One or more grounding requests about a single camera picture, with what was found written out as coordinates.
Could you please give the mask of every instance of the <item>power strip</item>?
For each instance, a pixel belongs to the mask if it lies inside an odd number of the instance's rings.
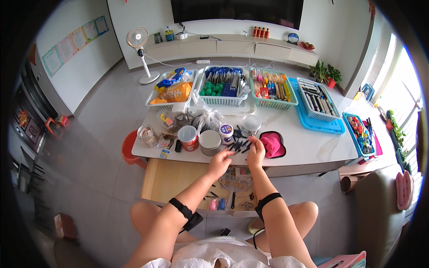
[[[209,64],[210,60],[197,60],[196,63],[197,64]]]

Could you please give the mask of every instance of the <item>pink cloth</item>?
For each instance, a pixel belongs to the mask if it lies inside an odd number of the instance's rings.
[[[281,137],[278,133],[264,133],[260,140],[264,144],[267,158],[279,157],[285,154],[286,149],[281,144]]]
[[[411,206],[414,193],[414,181],[410,173],[405,170],[402,175],[400,172],[396,175],[396,206],[399,210],[407,210]]]

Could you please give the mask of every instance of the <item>tv stand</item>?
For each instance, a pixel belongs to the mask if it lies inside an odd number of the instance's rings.
[[[198,57],[245,57],[272,60],[300,65],[315,66],[319,55],[299,45],[283,40],[265,39],[242,34],[216,34],[221,39],[200,39],[199,36],[188,36],[184,40],[152,43],[145,46],[145,52],[159,61],[180,60]],[[147,59],[148,64],[156,63]]]

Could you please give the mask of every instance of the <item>television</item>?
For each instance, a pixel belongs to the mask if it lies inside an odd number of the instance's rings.
[[[174,23],[213,18],[263,21],[299,30],[304,0],[171,0]]]

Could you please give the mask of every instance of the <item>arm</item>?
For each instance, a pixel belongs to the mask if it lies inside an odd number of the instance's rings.
[[[226,149],[213,156],[206,173],[176,195],[175,198],[195,213],[210,186],[227,170],[232,162],[227,157],[232,154],[234,152],[229,152]],[[177,235],[186,222],[187,219],[184,215],[172,204],[167,203],[158,213],[154,224],[147,235],[142,238],[142,242],[138,245],[125,267],[139,268],[158,258],[171,261]]]
[[[253,136],[249,137],[249,141],[252,142],[252,145],[247,162],[253,177],[256,195],[259,200],[262,200],[267,195],[278,191],[262,169],[262,160],[265,157],[265,148],[262,142]],[[283,199],[275,198],[268,202],[262,208],[262,215],[269,249],[273,258],[277,256],[293,256],[306,267],[316,267]]]

